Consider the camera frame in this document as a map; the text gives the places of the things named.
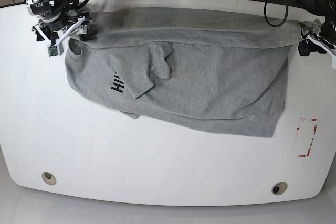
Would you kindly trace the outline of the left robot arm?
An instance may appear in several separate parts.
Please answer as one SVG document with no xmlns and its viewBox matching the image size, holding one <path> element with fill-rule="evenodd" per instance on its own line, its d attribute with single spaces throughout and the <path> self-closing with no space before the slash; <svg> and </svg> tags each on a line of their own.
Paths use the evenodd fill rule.
<svg viewBox="0 0 336 224">
<path fill-rule="evenodd" d="M 329 54 L 331 67 L 335 69 L 335 0 L 295 0 L 305 11 L 323 17 L 324 21 L 301 22 L 299 55 L 309 56 L 312 52 Z"/>
</svg>

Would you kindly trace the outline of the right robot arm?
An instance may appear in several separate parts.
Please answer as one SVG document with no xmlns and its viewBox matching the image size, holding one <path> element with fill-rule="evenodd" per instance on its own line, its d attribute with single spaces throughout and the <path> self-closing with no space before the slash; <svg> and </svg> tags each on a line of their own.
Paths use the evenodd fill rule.
<svg viewBox="0 0 336 224">
<path fill-rule="evenodd" d="M 91 22 L 84 7 L 89 0 L 26 0 L 27 9 L 38 23 L 32 27 L 37 41 L 45 41 L 50 57 L 60 56 L 70 35 L 85 38 Z"/>
</svg>

